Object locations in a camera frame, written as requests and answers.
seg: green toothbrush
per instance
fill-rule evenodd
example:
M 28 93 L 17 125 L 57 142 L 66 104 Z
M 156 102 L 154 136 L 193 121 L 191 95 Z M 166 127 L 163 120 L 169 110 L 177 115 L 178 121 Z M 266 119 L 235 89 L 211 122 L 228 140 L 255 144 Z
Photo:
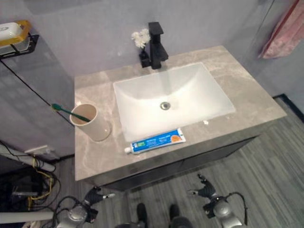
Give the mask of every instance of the green toothbrush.
M 89 119 L 87 119 L 87 118 L 85 118 L 85 117 L 83 117 L 83 116 L 81 116 L 81 115 L 77 115 L 77 114 L 75 114 L 75 113 L 72 113 L 72 112 L 70 112 L 70 111 L 68 111 L 68 110 L 66 110 L 66 109 L 63 109 L 63 108 L 62 108 L 60 105 L 58 105 L 58 104 L 52 104 L 51 106 L 52 106 L 52 108 L 53 108 L 55 111 L 63 111 L 63 112 L 65 112 L 65 113 L 68 113 L 68 114 L 70 114 L 70 115 L 73 115 L 73 116 L 77 117 L 77 118 L 80 119 L 80 120 L 83 120 L 83 121 L 86 121 L 86 122 L 90 122 Z

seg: shoe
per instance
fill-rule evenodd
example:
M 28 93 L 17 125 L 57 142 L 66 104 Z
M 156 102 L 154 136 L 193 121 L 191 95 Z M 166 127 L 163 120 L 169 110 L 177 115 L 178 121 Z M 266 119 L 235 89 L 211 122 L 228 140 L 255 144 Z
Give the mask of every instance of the shoe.
M 170 221 L 172 221 L 172 219 L 174 217 L 177 217 L 180 215 L 180 209 L 179 206 L 177 206 L 176 204 L 172 204 L 170 206 Z
M 138 221 L 144 222 L 145 228 L 148 228 L 148 216 L 147 216 L 147 210 L 143 203 L 139 203 L 137 205 L 137 217 Z

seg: toothbrush cup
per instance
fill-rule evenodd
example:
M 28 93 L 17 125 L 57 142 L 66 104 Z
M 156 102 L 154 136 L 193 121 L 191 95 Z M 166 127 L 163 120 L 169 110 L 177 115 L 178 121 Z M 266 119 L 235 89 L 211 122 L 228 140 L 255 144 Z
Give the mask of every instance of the toothbrush cup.
M 109 136 L 111 132 L 110 125 L 101 116 L 96 106 L 92 104 L 81 104 L 76 106 L 72 112 L 91 120 L 90 122 L 86 122 L 70 115 L 71 123 L 86 133 L 93 141 L 102 141 Z

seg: black cable on wall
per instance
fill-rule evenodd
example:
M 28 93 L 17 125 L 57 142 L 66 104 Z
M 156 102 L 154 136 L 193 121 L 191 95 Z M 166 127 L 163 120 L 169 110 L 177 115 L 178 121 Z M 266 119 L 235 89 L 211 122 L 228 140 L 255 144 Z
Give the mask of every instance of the black cable on wall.
M 44 103 L 46 103 L 48 106 L 51 107 L 51 104 L 47 102 L 39 93 L 37 93 L 34 89 L 32 89 L 29 84 L 27 84 L 21 77 L 19 77 L 8 65 L 6 65 L 1 59 L 0 62 L 14 75 L 16 76 L 27 88 L 29 88 L 34 94 L 36 94 Z M 71 126 L 74 127 L 74 125 L 69 122 L 68 119 L 66 119 L 61 113 L 56 112 L 58 115 L 60 115 L 65 121 L 67 121 Z

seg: toothpaste tube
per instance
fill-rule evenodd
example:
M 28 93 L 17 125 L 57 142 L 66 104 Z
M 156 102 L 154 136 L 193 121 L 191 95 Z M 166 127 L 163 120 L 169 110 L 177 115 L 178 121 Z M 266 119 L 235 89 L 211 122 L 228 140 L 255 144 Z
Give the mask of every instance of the toothpaste tube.
M 163 146 L 169 146 L 186 141 L 181 129 L 159 134 L 157 136 L 131 143 L 131 147 L 124 149 L 125 153 L 139 154 L 144 151 L 152 150 Z

